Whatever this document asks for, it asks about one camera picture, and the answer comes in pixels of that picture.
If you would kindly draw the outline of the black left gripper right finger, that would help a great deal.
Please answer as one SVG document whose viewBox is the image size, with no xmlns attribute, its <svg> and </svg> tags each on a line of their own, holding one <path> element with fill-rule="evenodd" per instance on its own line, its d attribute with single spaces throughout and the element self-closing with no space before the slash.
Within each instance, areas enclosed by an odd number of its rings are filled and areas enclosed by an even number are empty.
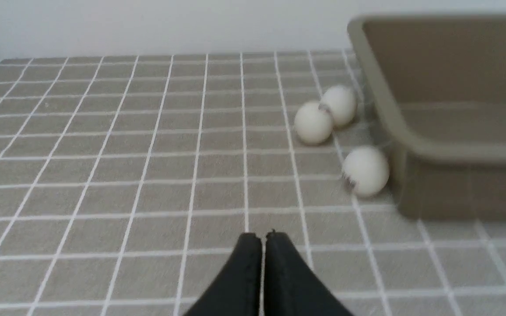
<svg viewBox="0 0 506 316">
<path fill-rule="evenodd" d="M 264 314 L 266 316 L 351 316 L 306 264 L 285 232 L 266 236 Z"/>
</svg>

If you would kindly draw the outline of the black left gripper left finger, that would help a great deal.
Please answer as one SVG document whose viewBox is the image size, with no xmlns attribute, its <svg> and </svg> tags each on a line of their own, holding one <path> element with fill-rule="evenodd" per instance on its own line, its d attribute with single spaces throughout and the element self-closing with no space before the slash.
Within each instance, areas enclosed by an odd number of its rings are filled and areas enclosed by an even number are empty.
<svg viewBox="0 0 506 316">
<path fill-rule="evenodd" d="M 260 309 L 262 242 L 242 233 L 223 268 L 186 316 L 257 316 Z"/>
</svg>

